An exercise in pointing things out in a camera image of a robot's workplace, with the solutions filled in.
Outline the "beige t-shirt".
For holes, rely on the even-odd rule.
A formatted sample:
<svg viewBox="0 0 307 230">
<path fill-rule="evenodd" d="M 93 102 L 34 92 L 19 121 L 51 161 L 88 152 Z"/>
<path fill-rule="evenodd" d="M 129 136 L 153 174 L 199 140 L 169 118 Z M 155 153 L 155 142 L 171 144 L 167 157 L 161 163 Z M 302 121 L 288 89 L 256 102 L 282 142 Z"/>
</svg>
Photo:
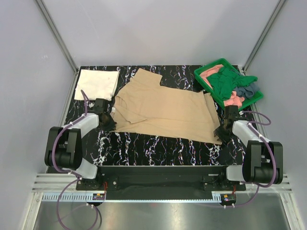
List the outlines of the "beige t-shirt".
<svg viewBox="0 0 307 230">
<path fill-rule="evenodd" d="M 220 145 L 220 125 L 209 93 L 161 86 L 162 76 L 138 69 L 115 97 L 116 132 L 129 132 Z"/>
</svg>

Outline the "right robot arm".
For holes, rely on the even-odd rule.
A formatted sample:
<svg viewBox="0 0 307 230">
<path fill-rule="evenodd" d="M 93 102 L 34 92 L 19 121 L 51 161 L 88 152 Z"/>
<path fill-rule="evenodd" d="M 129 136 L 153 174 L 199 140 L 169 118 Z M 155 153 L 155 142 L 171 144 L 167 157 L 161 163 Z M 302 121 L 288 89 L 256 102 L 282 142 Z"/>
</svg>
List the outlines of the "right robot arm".
<svg viewBox="0 0 307 230">
<path fill-rule="evenodd" d="M 237 137 L 246 147 L 243 164 L 225 167 L 218 177 L 218 185 L 224 190 L 235 182 L 270 187 L 283 181 L 283 146 L 263 136 L 254 123 L 239 114 L 238 106 L 224 108 L 224 121 L 214 135 L 224 144 Z"/>
</svg>

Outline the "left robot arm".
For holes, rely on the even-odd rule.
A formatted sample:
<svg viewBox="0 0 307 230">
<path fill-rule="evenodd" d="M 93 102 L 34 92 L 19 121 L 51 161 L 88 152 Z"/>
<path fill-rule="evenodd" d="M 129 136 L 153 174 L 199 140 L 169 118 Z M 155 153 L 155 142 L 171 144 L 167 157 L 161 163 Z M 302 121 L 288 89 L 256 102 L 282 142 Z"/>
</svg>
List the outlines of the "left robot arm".
<svg viewBox="0 0 307 230">
<path fill-rule="evenodd" d="M 103 177 L 98 175 L 98 167 L 83 157 L 82 139 L 90 131 L 100 127 L 105 132 L 113 131 L 116 122 L 108 112 L 109 101 L 96 99 L 94 106 L 78 119 L 65 126 L 54 126 L 49 130 L 45 152 L 45 165 L 59 173 L 72 173 L 87 179 L 94 190 L 103 186 Z"/>
</svg>

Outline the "pink t-shirt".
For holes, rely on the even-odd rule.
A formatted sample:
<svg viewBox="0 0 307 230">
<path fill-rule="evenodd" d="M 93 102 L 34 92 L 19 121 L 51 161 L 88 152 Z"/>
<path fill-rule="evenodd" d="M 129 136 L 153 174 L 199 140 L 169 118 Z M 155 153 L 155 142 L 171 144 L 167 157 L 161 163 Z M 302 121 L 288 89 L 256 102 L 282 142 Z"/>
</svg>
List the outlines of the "pink t-shirt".
<svg viewBox="0 0 307 230">
<path fill-rule="evenodd" d="M 245 98 L 236 95 L 234 87 L 226 80 L 228 77 L 222 74 L 223 70 L 230 69 L 220 64 L 202 72 L 200 76 L 216 95 L 221 95 L 224 106 L 237 105 L 240 108 Z"/>
</svg>

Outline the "folded white t-shirt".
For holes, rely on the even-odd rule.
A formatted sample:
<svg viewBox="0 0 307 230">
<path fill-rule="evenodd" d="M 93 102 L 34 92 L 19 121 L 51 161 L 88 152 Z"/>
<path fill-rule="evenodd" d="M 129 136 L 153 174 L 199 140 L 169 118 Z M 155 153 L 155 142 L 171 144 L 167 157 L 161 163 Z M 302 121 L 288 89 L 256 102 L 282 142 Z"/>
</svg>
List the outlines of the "folded white t-shirt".
<svg viewBox="0 0 307 230">
<path fill-rule="evenodd" d="M 74 100 L 83 101 L 81 90 L 89 100 L 105 99 L 111 101 L 118 84 L 119 71 L 86 70 L 80 71 Z"/>
</svg>

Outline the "grey t-shirt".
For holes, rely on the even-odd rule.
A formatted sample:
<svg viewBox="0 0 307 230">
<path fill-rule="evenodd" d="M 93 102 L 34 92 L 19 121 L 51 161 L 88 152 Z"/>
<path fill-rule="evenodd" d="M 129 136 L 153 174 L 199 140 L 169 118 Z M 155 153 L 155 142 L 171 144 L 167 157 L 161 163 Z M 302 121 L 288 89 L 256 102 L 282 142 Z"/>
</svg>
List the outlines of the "grey t-shirt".
<svg viewBox="0 0 307 230">
<path fill-rule="evenodd" d="M 244 97 L 245 99 L 251 99 L 259 89 L 260 89 L 259 86 L 253 82 L 248 86 L 235 87 L 234 91 L 236 92 L 236 95 L 239 97 Z"/>
</svg>

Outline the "green t-shirt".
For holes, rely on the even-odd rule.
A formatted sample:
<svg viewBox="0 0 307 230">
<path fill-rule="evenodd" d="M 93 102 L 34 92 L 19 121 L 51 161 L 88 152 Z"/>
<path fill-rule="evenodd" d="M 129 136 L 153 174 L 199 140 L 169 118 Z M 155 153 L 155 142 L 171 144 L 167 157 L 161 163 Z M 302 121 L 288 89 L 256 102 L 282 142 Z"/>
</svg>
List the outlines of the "green t-shirt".
<svg viewBox="0 0 307 230">
<path fill-rule="evenodd" d="M 249 86 L 258 80 L 256 76 L 243 76 L 240 73 L 229 69 L 227 67 L 222 67 L 217 73 L 214 73 L 207 77 L 213 92 L 222 100 L 230 99 L 232 91 L 236 87 Z"/>
</svg>

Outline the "green plastic bin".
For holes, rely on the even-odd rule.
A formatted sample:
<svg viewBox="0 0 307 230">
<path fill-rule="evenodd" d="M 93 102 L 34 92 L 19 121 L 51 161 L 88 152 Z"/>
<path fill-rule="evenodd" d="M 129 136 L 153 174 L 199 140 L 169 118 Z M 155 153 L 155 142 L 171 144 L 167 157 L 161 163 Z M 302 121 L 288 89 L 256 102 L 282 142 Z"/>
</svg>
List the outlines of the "green plastic bin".
<svg viewBox="0 0 307 230">
<path fill-rule="evenodd" d="M 263 98 L 258 78 L 243 75 L 224 58 L 196 69 L 194 75 L 222 108 L 237 105 L 242 110 Z"/>
</svg>

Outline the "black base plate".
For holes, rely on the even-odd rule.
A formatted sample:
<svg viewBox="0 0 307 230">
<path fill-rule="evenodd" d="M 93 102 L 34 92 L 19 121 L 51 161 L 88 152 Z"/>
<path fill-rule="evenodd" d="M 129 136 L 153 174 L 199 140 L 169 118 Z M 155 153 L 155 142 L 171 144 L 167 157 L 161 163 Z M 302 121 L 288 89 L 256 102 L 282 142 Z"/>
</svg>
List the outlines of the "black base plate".
<svg viewBox="0 0 307 230">
<path fill-rule="evenodd" d="M 98 178 L 77 183 L 79 191 L 128 194 L 200 194 L 243 192 L 244 184 L 227 181 L 224 166 L 101 166 Z"/>
</svg>

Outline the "left aluminium frame post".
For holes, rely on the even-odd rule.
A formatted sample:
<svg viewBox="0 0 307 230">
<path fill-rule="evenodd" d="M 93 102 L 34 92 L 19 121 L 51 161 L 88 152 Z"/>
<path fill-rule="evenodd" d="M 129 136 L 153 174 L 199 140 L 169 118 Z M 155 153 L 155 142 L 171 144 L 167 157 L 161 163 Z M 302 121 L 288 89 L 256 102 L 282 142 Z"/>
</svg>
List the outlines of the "left aluminium frame post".
<svg viewBox="0 0 307 230">
<path fill-rule="evenodd" d="M 58 44 L 60 50 L 62 51 L 67 63 L 69 64 L 72 71 L 76 74 L 78 71 L 78 67 L 75 63 L 75 61 L 72 58 L 72 55 L 70 54 L 62 36 L 59 33 L 59 30 L 57 29 L 57 26 L 52 19 L 52 16 L 47 9 L 47 6 L 45 5 L 43 0 L 34 0 L 34 3 L 38 7 L 40 13 L 42 14 L 43 19 L 45 20 L 49 30 L 51 31 L 53 37 L 56 40 L 56 43 Z"/>
</svg>

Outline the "aluminium frame post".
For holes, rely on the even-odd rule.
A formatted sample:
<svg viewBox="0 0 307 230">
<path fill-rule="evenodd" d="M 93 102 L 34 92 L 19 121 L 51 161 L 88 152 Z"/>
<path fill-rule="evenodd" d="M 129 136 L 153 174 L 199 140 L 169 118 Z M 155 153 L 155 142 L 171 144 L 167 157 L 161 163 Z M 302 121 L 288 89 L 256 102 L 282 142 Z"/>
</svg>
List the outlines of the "aluminium frame post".
<svg viewBox="0 0 307 230">
<path fill-rule="evenodd" d="M 263 42 L 265 41 L 267 35 L 269 34 L 271 28 L 273 27 L 275 21 L 277 20 L 280 12 L 284 8 L 285 4 L 287 3 L 287 0 L 278 0 L 276 6 L 274 7 L 269 19 L 267 20 L 264 28 L 261 31 L 261 34 L 259 38 L 257 39 L 249 57 L 247 58 L 244 66 L 242 67 L 242 70 L 244 73 L 248 70 L 250 65 L 252 64 L 254 58 L 256 57 L 258 51 L 260 50 Z"/>
<path fill-rule="evenodd" d="M 62 36 L 59 33 L 59 30 L 57 29 L 57 26 L 52 19 L 52 16 L 47 9 L 47 6 L 45 5 L 43 0 L 34 0 L 34 3 L 38 7 L 40 13 L 42 14 L 43 19 L 45 20 L 49 30 L 51 31 L 53 37 L 56 40 L 56 43 L 58 44 L 60 50 L 62 51 L 67 63 L 69 64 L 72 71 L 76 74 L 78 71 L 78 67 L 75 63 L 75 61 L 72 58 L 72 55 L 70 54 Z"/>
</svg>

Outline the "right aluminium frame post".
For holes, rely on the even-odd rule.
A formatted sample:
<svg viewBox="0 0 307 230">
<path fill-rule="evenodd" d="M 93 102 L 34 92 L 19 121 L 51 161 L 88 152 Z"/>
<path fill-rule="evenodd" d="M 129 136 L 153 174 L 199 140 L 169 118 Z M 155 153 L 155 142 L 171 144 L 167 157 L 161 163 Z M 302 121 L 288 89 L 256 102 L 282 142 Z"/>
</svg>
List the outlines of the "right aluminium frame post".
<svg viewBox="0 0 307 230">
<path fill-rule="evenodd" d="M 257 39 L 249 57 L 247 58 L 244 66 L 242 67 L 242 70 L 244 73 L 248 70 L 250 65 L 252 64 L 254 58 L 256 57 L 258 51 L 260 50 L 263 42 L 265 41 L 267 35 L 269 34 L 271 28 L 273 27 L 275 21 L 277 20 L 280 12 L 284 8 L 285 4 L 287 3 L 287 0 L 278 0 L 276 6 L 274 7 L 269 19 L 267 20 L 264 28 L 261 31 L 261 34 L 259 38 Z"/>
</svg>

